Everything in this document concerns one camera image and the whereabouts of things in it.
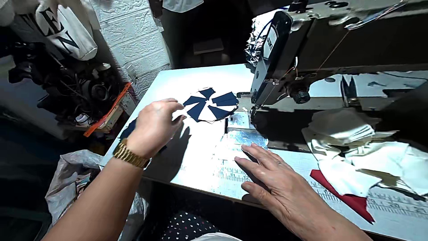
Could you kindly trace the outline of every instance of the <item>polka dot fabric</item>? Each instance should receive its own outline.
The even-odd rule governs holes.
[[[214,232],[220,232],[220,230],[212,223],[199,216],[180,211],[170,219],[161,240],[192,240],[204,234]]]

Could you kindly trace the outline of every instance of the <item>hand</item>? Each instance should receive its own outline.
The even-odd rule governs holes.
[[[270,192],[253,182],[244,182],[242,188],[295,235],[317,241],[370,240],[357,226],[331,209],[280,156],[254,143],[242,145],[242,150],[256,158],[258,164],[239,157],[235,157],[235,161],[263,182]]]
[[[172,120],[172,113],[183,108],[173,98],[155,101],[144,107],[138,114],[135,129],[128,137],[127,148],[138,156],[153,157],[183,124],[184,115]]]

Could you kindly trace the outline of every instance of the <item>orange strap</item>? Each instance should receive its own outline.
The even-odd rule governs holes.
[[[125,87],[123,88],[122,92],[120,92],[120,94],[117,96],[116,101],[112,105],[111,109],[99,121],[97,121],[95,124],[91,125],[89,127],[89,129],[83,134],[84,136],[86,136],[86,137],[90,136],[92,134],[92,132],[94,132],[95,129],[100,127],[100,125],[105,122],[107,116],[110,115],[110,113],[113,111],[114,107],[117,105],[117,103],[120,101],[120,99],[126,94],[126,92],[128,91],[130,86],[131,86],[130,82],[125,84]]]

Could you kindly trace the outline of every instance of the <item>left hand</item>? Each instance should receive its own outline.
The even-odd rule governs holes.
[[[140,157],[153,157],[183,124],[184,115],[172,120],[172,113],[182,109],[184,106],[173,98],[155,101],[144,107],[138,114],[135,129],[128,137],[127,148]]]

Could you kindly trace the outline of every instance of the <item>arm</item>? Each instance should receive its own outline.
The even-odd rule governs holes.
[[[253,182],[244,182],[242,188],[302,240],[371,241],[355,224],[331,209],[280,156],[255,144],[243,145],[242,150],[259,164],[239,157],[235,161],[262,181],[270,192]]]
[[[183,106],[164,99],[146,106],[138,115],[127,148],[134,154],[154,156],[182,125],[185,116],[174,121],[172,113]],[[70,207],[43,241],[116,241],[125,225],[143,169],[112,158]]]

